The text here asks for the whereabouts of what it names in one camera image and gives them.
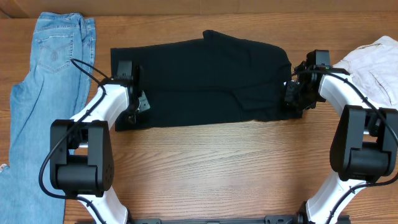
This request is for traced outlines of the black t-shirt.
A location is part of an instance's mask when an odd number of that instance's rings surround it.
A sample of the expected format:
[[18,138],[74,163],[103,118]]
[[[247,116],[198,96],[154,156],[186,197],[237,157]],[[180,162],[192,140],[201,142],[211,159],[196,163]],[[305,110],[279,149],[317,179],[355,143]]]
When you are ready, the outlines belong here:
[[122,61],[131,62],[149,109],[120,119],[118,131],[302,117],[283,107],[291,64],[275,45],[206,30],[201,39],[113,48],[113,75]]

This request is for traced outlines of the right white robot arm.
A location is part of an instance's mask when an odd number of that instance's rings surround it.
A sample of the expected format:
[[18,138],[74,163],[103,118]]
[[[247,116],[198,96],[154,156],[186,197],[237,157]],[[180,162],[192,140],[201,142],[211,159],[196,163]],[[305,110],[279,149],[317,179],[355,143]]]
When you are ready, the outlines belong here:
[[340,115],[330,147],[331,172],[295,215],[266,217],[266,223],[350,223],[345,207],[370,187],[389,185],[397,157],[397,110],[373,103],[351,75],[330,63],[327,50],[309,52],[285,83],[283,106],[303,112],[328,101]]

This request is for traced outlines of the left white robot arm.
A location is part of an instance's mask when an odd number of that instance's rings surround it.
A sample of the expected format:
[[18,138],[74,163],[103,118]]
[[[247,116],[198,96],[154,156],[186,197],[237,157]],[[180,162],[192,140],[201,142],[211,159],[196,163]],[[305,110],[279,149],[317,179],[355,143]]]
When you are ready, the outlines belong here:
[[52,187],[63,198],[82,203],[95,223],[132,223],[128,208],[113,189],[114,159],[109,130],[136,123],[149,103],[139,89],[139,66],[118,62],[116,73],[98,83],[95,97],[70,119],[50,128],[50,152],[42,167],[50,169]]

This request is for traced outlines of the beige cargo shorts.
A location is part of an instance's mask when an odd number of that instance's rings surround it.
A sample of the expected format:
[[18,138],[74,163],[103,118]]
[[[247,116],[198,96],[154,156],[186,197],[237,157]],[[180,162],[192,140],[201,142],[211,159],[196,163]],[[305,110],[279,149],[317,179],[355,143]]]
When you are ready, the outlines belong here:
[[373,102],[397,109],[397,41],[382,36],[351,51],[338,63],[353,83]]

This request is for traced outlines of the blue denim jeans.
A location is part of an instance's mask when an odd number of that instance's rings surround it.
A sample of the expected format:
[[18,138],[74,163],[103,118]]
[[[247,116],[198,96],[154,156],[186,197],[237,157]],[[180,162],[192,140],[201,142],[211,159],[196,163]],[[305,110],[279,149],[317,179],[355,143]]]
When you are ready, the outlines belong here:
[[63,223],[65,200],[49,197],[39,171],[50,151],[50,126],[86,105],[90,78],[73,58],[94,64],[94,19],[43,12],[32,38],[30,67],[12,87],[9,164],[1,166],[1,223]]

